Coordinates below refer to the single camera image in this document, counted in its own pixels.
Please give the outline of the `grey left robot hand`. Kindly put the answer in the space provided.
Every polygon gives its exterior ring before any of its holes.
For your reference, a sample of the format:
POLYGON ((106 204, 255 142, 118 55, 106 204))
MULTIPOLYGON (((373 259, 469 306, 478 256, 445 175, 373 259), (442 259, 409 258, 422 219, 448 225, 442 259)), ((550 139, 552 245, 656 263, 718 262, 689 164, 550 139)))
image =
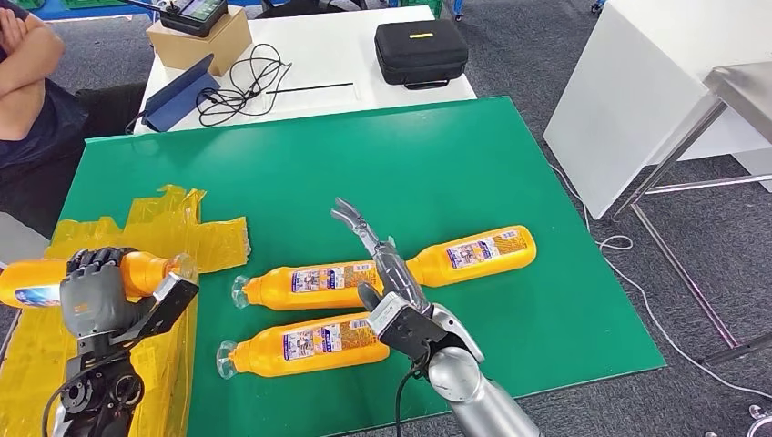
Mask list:
POLYGON ((66 262, 60 306, 67 330, 77 338, 125 331, 140 319, 141 305, 127 299, 120 266, 133 248, 81 249, 66 262))

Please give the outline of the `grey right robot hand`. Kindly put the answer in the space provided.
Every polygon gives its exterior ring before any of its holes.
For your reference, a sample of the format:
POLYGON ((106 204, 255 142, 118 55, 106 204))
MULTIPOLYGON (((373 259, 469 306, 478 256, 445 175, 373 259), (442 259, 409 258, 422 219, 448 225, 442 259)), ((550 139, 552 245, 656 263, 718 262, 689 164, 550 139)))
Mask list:
POLYGON ((381 240, 361 213, 343 198, 335 198, 330 214, 343 222, 360 240, 371 255, 383 284, 385 296, 395 292, 407 300, 420 314, 429 316, 432 304, 427 300, 418 280, 409 271, 406 261, 393 243, 381 240))

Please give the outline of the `person's right hand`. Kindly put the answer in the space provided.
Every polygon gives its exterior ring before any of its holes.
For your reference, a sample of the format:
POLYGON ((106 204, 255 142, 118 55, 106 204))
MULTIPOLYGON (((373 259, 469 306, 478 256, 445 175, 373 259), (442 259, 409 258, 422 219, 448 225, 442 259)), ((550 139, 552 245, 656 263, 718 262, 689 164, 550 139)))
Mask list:
POLYGON ((1 47, 11 55, 23 43, 27 33, 25 21, 11 9, 1 9, 1 47))

